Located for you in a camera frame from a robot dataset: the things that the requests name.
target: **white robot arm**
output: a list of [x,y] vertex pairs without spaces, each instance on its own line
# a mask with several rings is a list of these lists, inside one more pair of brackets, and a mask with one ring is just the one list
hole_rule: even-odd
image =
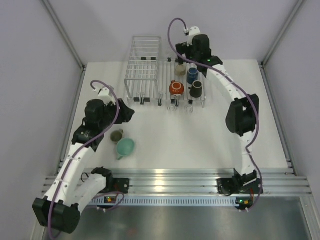
[[110,96],[108,88],[96,88],[95,91],[100,99],[86,104],[85,118],[73,134],[67,158],[53,185],[43,198],[36,198],[33,202],[32,208],[41,226],[50,225],[52,229],[70,234],[76,229],[85,207],[98,193],[128,193],[129,179],[113,178],[112,172],[103,167],[95,168],[86,182],[78,187],[106,129],[113,123],[128,123],[135,113],[122,99],[115,100]]
[[[257,171],[246,149],[255,136],[257,124],[253,107],[239,86],[236,87],[219,57],[212,56],[208,36],[201,34],[197,26],[184,29],[184,33],[188,37],[187,41],[175,45],[179,65],[184,64],[184,59],[180,56],[185,54],[189,62],[198,64],[198,71],[216,86],[230,105],[226,126],[236,138],[237,146],[234,150],[238,152],[239,157],[233,159],[234,176],[217,181],[219,192],[228,196],[234,193],[248,193],[250,189],[258,192],[260,179],[257,178]],[[248,96],[259,112],[258,96],[256,94]]]

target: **white wall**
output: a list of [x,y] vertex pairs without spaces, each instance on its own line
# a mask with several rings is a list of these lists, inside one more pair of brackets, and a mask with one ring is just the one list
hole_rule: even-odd
[[299,173],[320,209],[320,1],[307,0],[267,66]]
[[[171,53],[167,29],[173,18],[198,26],[221,59],[262,61],[296,0],[51,0],[81,59],[121,61],[133,35],[160,35]],[[183,25],[174,43],[186,41]]]
[[80,68],[39,0],[0,4],[0,238],[30,239]]

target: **teal mug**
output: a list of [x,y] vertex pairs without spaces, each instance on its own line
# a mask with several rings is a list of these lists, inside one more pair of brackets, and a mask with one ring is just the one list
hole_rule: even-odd
[[123,138],[121,139],[116,147],[117,160],[122,159],[123,157],[127,157],[133,153],[135,150],[136,144],[131,138]]

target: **wire rack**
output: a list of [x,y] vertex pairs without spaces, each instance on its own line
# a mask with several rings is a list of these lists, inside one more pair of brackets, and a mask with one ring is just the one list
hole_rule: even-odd
[[[175,68],[178,65],[176,62],[170,62],[170,61],[163,61],[160,62],[159,67],[159,98],[158,98],[158,104],[161,102],[165,102],[169,104],[168,109],[175,111],[178,106],[181,107],[181,104],[185,108],[189,108],[190,111],[193,110],[192,106],[201,105],[202,107],[205,106],[206,101],[206,91],[205,91],[205,77],[199,73],[198,81],[202,82],[202,95],[199,98],[194,98],[190,95],[189,87],[191,87],[191,84],[187,83],[187,75],[184,76],[176,76],[175,75]],[[187,64],[186,65],[186,71],[188,72],[189,68],[196,68],[197,66],[194,64]],[[174,96],[171,96],[169,92],[169,86],[171,84],[171,81],[175,80],[176,82],[180,82],[184,85],[184,93],[181,97],[178,99],[178,104],[176,103],[176,98]]]
[[[204,76],[200,73],[198,81],[202,82],[202,96],[194,98],[190,95],[187,83],[187,75],[176,76],[177,62],[160,61],[161,38],[158,36],[134,36],[124,79],[129,105],[133,103],[157,103],[165,104],[168,110],[175,111],[178,107],[184,107],[192,112],[193,106],[204,107],[206,101]],[[186,71],[196,68],[194,64],[186,64]],[[171,81],[181,82],[184,85],[184,93],[181,96],[171,96],[169,86]]]
[[161,37],[134,36],[124,79],[128,102],[150,102],[158,98]]

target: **blue mug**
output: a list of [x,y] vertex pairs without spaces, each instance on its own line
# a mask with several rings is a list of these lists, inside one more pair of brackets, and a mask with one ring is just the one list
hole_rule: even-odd
[[194,81],[198,80],[198,76],[199,76],[198,70],[194,67],[191,67],[191,68],[189,68],[189,70],[186,74],[186,82],[188,84],[192,85],[194,83]]

